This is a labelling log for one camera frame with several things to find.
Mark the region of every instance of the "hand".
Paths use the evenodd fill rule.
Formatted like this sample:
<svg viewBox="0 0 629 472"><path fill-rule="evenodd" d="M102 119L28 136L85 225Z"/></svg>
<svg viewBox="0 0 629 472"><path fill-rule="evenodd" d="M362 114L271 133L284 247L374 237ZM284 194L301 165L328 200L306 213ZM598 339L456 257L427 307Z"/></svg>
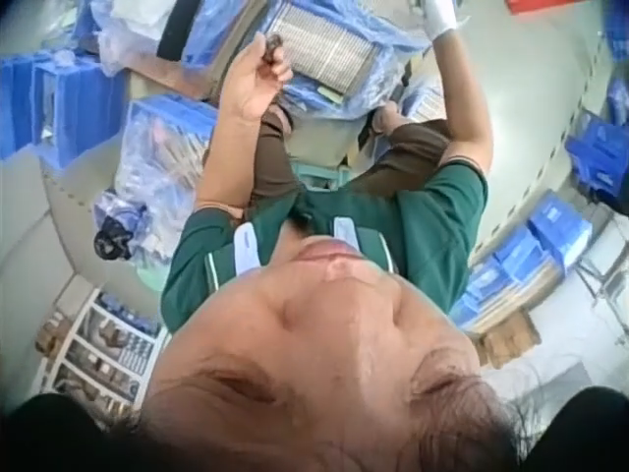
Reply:
<svg viewBox="0 0 629 472"><path fill-rule="evenodd" d="M266 49L264 35L257 32L254 41L243 49L227 72L220 98L220 110L247 121L259 120L293 71L284 57L284 48L273 53L273 64L262 60Z"/></svg>
<svg viewBox="0 0 629 472"><path fill-rule="evenodd" d="M434 42L449 30L456 30L458 23L452 0L422 0L424 27L430 40Z"/></svg>

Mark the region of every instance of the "lips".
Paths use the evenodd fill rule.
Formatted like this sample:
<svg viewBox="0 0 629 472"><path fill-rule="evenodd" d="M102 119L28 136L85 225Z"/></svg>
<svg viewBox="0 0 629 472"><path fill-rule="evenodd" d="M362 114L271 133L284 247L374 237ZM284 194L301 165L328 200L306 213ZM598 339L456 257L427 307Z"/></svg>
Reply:
<svg viewBox="0 0 629 472"><path fill-rule="evenodd" d="M363 255L349 244L338 239L326 239L306 246L295 261L319 261L325 259L345 258L364 259Z"/></svg>

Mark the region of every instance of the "finger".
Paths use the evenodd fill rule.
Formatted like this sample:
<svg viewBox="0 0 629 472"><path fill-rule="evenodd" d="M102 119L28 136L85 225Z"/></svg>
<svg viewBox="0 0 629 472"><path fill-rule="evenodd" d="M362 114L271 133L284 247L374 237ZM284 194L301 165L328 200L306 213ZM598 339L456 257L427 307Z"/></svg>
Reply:
<svg viewBox="0 0 629 472"><path fill-rule="evenodd" d="M289 69L281 76L277 76L277 80L281 82L282 84L286 84L286 83L291 82L291 80L293 79L293 76L294 76L293 70Z"/></svg>
<svg viewBox="0 0 629 472"><path fill-rule="evenodd" d="M273 51L273 62L284 62L284 58L286 57L286 49L282 46L275 48Z"/></svg>
<svg viewBox="0 0 629 472"><path fill-rule="evenodd" d="M266 49L266 39L264 34L257 32L254 36L254 40L245 47L234 59L234 64L238 64L239 67L243 67L248 70L254 70L259 66L259 63L264 55Z"/></svg>
<svg viewBox="0 0 629 472"><path fill-rule="evenodd" d="M281 76L286 71L289 71L290 68L291 65L288 62L280 62L279 64L274 64L271 68L271 71L273 71L273 74L275 74L276 76Z"/></svg>

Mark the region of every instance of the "brown pants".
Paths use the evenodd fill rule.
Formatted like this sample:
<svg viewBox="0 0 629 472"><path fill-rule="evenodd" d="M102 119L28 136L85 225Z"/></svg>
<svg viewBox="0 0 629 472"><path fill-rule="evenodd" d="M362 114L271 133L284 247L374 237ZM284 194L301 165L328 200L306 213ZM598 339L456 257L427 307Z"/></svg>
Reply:
<svg viewBox="0 0 629 472"><path fill-rule="evenodd" d="M400 126L388 138L391 149L346 187L386 198L401 190L419 190L436 170L450 142L449 136L444 120ZM300 187L284 146L279 118L266 113L257 140L252 207L267 199L283 197Z"/></svg>

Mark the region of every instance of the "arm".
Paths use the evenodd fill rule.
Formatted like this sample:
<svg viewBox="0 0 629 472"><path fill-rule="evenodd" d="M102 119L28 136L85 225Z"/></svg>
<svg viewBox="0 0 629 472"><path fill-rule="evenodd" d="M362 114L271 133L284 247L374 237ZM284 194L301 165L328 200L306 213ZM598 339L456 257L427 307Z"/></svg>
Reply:
<svg viewBox="0 0 629 472"><path fill-rule="evenodd" d="M483 90L465 45L456 31L451 0L424 0L427 32L443 81L445 110L452 143L442 158L466 160L487 174L493 158L493 134Z"/></svg>
<svg viewBox="0 0 629 472"><path fill-rule="evenodd" d="M197 209L217 207L239 217L254 188L254 159L260 120L293 73L277 48L273 63L262 60L266 41L254 41L234 59L221 93L218 122L197 186Z"/></svg>
<svg viewBox="0 0 629 472"><path fill-rule="evenodd" d="M259 122L219 113L209 155L197 186L197 209L225 207L223 209L234 213L233 209L247 206L254 189L258 132Z"/></svg>

